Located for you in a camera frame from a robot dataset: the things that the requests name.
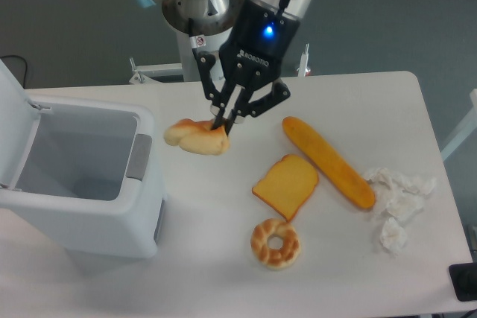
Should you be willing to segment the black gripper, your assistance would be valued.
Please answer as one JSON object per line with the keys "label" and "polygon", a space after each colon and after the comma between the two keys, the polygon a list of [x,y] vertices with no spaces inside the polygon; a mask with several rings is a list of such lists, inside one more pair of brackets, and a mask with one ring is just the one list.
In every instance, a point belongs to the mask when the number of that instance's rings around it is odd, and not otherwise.
{"label": "black gripper", "polygon": [[[221,90],[215,87],[211,76],[215,55],[205,51],[196,55],[204,95],[212,102],[213,130],[224,126],[229,135],[234,123],[248,115],[258,117],[290,97],[290,90],[279,76],[283,57],[299,26],[298,20],[244,0],[232,31],[219,50],[225,77]],[[270,92],[252,101],[253,94],[268,84]],[[225,118],[225,109],[237,85],[241,91]]]}

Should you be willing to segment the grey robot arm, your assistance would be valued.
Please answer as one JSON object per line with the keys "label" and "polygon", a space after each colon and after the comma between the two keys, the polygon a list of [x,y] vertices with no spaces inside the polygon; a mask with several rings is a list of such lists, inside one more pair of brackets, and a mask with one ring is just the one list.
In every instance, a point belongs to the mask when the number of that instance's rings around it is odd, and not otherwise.
{"label": "grey robot arm", "polygon": [[214,128],[231,131],[290,95],[283,58],[312,0],[137,0],[159,5],[184,36],[181,63],[199,77]]}

